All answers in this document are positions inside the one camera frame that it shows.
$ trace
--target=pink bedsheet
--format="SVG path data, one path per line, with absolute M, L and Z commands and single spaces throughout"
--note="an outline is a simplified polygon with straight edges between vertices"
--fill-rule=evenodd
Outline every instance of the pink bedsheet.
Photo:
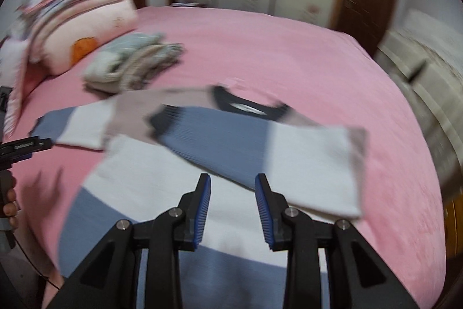
M 265 14 L 218 9 L 139 10 L 138 31 L 165 32 L 185 44 L 180 65 L 151 87 L 216 84 L 239 78 L 271 92 L 325 125 L 369 132 L 358 229 L 422 309 L 437 300 L 445 276 L 443 208 L 437 175 L 406 99 L 348 35 Z M 80 74 L 93 55 L 32 92 L 13 139 L 24 138 L 45 112 L 96 101 Z M 262 102 L 255 93 L 238 96 Z M 52 260 L 80 184 L 103 153 L 56 146 L 15 165 L 21 207 Z

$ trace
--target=black cable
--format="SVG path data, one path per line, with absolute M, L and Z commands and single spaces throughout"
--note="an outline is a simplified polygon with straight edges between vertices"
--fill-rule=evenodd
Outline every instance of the black cable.
M 29 261 L 29 263 L 31 264 L 31 266 L 33 267 L 33 269 L 40 275 L 41 278 L 43 278 L 47 283 L 51 284 L 53 287 L 55 287 L 57 290 L 60 290 L 59 287 L 57 287 L 56 285 L 54 285 L 54 283 L 50 282 L 50 279 L 47 278 L 45 275 L 43 275 L 39 270 L 38 268 L 35 267 L 34 263 L 32 263 L 32 261 L 29 259 L 29 257 L 27 256 L 26 252 L 24 251 L 23 247 L 21 246 L 21 244 L 18 242 L 18 239 L 16 238 L 16 236 L 13 234 L 13 237 L 14 239 L 16 240 L 16 243 L 18 244 L 19 248 L 21 249 L 21 251 L 23 252 L 24 256 L 26 257 L 26 259 Z

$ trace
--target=black collar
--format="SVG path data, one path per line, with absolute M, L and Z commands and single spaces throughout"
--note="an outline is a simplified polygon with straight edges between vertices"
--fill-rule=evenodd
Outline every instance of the black collar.
M 231 94 L 220 85 L 212 87 L 212 97 L 217 104 L 217 108 L 220 110 L 263 118 L 269 121 L 278 121 L 286 115 L 290 109 L 288 105 L 283 103 L 273 108 L 272 106 L 265 106 L 240 98 Z

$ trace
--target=metal bolt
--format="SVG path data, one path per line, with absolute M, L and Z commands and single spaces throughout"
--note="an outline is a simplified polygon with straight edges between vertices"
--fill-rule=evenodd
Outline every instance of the metal bolt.
M 116 224 L 117 229 L 120 229 L 121 231 L 125 231 L 128 227 L 130 226 L 130 221 L 129 220 L 119 220 Z
M 294 207 L 288 207 L 285 210 L 285 214 L 289 216 L 290 218 L 295 218 L 297 215 L 299 215 L 298 209 L 295 209 Z
M 183 211 L 179 209 L 178 207 L 174 207 L 173 209 L 169 210 L 169 215 L 172 216 L 173 218 L 178 218 Z
M 336 222 L 336 225 L 338 228 L 341 228 L 342 230 L 346 230 L 350 228 L 350 223 L 347 220 L 341 219 Z

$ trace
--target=human hand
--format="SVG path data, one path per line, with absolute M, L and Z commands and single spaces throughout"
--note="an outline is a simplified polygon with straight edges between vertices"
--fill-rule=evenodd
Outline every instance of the human hand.
M 3 213 L 10 218 L 10 225 L 13 227 L 13 230 L 18 228 L 18 218 L 16 217 L 18 213 L 18 207 L 14 203 L 16 200 L 16 192 L 14 190 L 14 187 L 16 186 L 16 179 L 13 177 L 12 178 L 12 188 L 8 190 L 8 193 L 6 194 L 6 199 L 8 200 L 8 203 L 3 206 Z

